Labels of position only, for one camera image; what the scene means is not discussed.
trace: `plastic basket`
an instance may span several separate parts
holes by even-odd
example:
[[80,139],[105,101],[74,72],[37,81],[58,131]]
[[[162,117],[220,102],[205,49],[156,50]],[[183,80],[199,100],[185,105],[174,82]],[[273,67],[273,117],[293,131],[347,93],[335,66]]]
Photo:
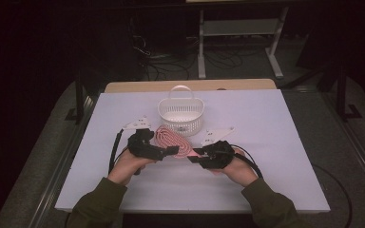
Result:
[[[172,98],[172,92],[179,88],[188,90],[191,97]],[[192,90],[185,85],[177,85],[171,88],[168,98],[159,102],[158,109],[163,124],[182,136],[193,136],[202,128],[203,101],[195,98]]]

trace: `person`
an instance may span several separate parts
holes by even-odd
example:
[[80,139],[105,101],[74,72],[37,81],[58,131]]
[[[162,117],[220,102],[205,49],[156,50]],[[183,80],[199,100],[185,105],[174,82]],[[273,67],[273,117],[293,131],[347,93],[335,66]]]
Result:
[[[118,159],[107,178],[79,199],[67,220],[67,228],[108,227],[117,217],[126,185],[140,168],[156,161],[138,158],[126,150]],[[312,227],[298,217],[291,200],[274,192],[244,161],[234,158],[221,170],[231,181],[243,187],[241,193],[250,203],[253,221],[261,228]]]

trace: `basket handle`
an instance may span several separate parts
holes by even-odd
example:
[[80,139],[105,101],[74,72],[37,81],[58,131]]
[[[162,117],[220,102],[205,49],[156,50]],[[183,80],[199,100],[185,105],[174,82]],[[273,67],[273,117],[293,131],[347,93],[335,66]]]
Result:
[[191,92],[191,98],[194,99],[194,93],[192,92],[191,88],[189,88],[188,86],[185,86],[185,85],[176,85],[176,86],[172,87],[170,92],[168,92],[168,98],[171,98],[171,92],[173,92],[174,90],[176,90],[178,88],[184,88],[184,89],[188,90],[189,92]]

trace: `hand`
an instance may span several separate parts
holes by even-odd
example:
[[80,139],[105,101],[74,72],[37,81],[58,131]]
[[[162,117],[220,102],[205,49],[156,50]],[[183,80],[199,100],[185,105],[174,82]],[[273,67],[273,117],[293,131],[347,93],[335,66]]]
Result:
[[[240,149],[234,149],[236,153],[244,155]],[[245,161],[236,157],[223,169],[213,169],[212,171],[222,172],[233,182],[240,184],[243,187],[250,185],[258,177],[254,170]]]
[[127,185],[131,180],[132,175],[138,170],[143,169],[147,164],[156,161],[144,158],[138,158],[131,154],[127,149],[118,159],[117,163],[108,174],[110,181]]

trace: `sleeve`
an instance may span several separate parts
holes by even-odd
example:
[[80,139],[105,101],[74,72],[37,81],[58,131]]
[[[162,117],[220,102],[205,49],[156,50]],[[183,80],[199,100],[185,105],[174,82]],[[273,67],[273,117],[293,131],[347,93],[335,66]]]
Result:
[[250,203],[253,220],[260,228],[312,227],[298,217],[295,205],[282,194],[274,192],[263,179],[257,179],[241,193]]
[[102,178],[97,187],[74,206],[67,228],[107,227],[117,217],[126,187]]

